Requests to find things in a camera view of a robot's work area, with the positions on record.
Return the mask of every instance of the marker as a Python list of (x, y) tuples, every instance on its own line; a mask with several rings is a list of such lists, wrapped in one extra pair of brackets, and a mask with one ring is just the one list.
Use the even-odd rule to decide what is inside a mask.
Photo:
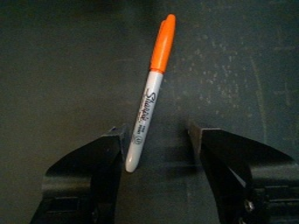
[(125, 170), (133, 172), (141, 155), (145, 134), (149, 127), (155, 102), (161, 85), (164, 70), (169, 58), (173, 44), (175, 15), (169, 14), (161, 22), (157, 38), (153, 46), (153, 56), (151, 60), (151, 69), (144, 87), (144, 95), (135, 122), (135, 131), (131, 139), (128, 153), (125, 157)]

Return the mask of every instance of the table surface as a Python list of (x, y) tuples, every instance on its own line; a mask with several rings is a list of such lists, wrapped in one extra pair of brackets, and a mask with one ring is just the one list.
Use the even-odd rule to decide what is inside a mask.
[(0, 3), (0, 222), (31, 220), (43, 174), (67, 153), (112, 126), (133, 128), (157, 29), (173, 13), (140, 167), (124, 185), (133, 209), (119, 223), (215, 224), (207, 179), (189, 167), (185, 120), (299, 158), (298, 6), (286, 0)]

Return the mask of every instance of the orange marker cap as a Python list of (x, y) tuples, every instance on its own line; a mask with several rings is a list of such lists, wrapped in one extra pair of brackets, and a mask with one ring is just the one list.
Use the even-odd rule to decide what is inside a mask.
[(157, 33), (153, 56), (151, 60), (151, 71), (164, 73), (169, 53), (173, 44), (173, 30), (175, 30), (175, 15), (169, 14), (167, 19), (161, 22), (160, 30)]

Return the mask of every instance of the marker barrel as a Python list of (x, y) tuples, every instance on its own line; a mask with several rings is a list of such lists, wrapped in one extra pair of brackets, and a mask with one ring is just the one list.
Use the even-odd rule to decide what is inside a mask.
[(143, 100), (135, 121), (135, 131), (125, 158), (125, 170), (128, 172), (135, 171), (139, 163), (163, 77), (163, 74), (155, 71), (151, 71), (148, 74)]

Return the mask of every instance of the screw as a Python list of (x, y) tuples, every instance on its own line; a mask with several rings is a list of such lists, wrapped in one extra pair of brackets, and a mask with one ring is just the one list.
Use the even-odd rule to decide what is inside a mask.
[(253, 203), (245, 199), (244, 201), (244, 206), (245, 206), (245, 209), (247, 209), (247, 212), (251, 213), (253, 210), (255, 210), (255, 205)]

